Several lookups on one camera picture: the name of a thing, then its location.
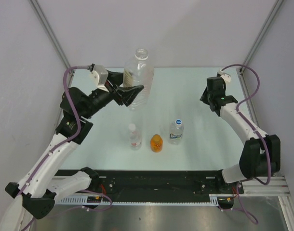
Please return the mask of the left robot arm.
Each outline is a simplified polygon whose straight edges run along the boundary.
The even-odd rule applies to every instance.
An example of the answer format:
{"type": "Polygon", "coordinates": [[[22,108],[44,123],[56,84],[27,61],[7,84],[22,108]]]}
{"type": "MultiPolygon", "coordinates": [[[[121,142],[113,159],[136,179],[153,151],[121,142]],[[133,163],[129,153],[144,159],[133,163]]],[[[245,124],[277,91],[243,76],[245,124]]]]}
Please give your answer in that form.
{"type": "Polygon", "coordinates": [[[66,158],[82,144],[93,124],[88,120],[111,101],[129,106],[144,86],[123,87],[123,74],[108,70],[91,71],[96,80],[96,89],[86,95],[77,87],[65,88],[60,108],[63,118],[40,160],[19,182],[10,182],[5,190],[12,197],[21,196],[21,206],[35,219],[42,219],[63,198],[87,190],[95,192],[99,188],[100,176],[89,167],[76,174],[51,184],[66,158]]]}

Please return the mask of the clear bottle blue cap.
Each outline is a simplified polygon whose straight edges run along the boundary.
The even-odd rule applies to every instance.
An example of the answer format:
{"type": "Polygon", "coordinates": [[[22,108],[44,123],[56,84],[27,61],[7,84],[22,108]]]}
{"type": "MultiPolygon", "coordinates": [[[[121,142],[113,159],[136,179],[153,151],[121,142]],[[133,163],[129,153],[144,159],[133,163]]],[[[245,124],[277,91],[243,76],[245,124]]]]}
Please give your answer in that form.
{"type": "Polygon", "coordinates": [[[182,120],[177,119],[171,123],[169,128],[169,142],[179,144],[184,133],[184,124],[182,120]]]}

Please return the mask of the large clear bottle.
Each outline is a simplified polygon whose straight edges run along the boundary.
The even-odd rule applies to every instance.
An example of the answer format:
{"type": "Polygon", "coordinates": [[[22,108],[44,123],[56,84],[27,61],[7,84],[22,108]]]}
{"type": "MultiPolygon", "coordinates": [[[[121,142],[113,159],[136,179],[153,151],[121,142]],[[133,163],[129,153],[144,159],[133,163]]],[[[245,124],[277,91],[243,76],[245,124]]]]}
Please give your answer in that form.
{"type": "Polygon", "coordinates": [[[154,76],[154,67],[148,57],[147,49],[138,48],[136,49],[134,56],[126,61],[124,65],[123,86],[144,86],[144,89],[128,107],[132,111],[142,109],[148,102],[154,76]]]}

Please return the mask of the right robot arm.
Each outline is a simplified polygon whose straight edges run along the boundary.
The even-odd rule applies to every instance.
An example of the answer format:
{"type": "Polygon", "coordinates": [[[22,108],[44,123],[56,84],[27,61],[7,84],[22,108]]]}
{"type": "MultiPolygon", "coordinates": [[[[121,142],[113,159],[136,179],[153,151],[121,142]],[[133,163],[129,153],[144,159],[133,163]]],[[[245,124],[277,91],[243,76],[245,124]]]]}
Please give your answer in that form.
{"type": "Polygon", "coordinates": [[[281,141],[277,135],[269,135],[257,126],[238,108],[238,101],[226,95],[225,80],[220,77],[207,78],[207,86],[200,98],[211,111],[226,121],[243,144],[237,164],[220,170],[221,177],[216,179],[215,188],[227,193],[233,183],[266,176],[269,184],[274,173],[281,169],[281,141]]]}

